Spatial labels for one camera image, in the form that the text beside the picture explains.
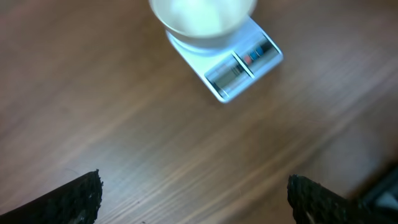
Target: wood grain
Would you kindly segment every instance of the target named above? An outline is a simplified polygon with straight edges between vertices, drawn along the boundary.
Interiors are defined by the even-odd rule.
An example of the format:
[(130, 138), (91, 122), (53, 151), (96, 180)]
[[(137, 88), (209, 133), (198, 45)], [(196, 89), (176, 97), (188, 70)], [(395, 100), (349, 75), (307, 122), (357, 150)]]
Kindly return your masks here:
[(285, 60), (227, 105), (146, 1), (0, 7), (0, 213), (99, 169), (97, 223), (294, 223), (289, 174), (347, 196), (398, 158), (396, 1), (259, 1)]

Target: scale display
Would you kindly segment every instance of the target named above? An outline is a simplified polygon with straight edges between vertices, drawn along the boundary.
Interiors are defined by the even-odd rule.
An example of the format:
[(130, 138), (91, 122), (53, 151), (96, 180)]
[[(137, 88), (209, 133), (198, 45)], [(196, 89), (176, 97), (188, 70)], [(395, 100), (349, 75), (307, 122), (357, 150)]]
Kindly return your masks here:
[(278, 46), (252, 20), (222, 49), (187, 45), (167, 33), (177, 52), (222, 103), (228, 103), (283, 61)]

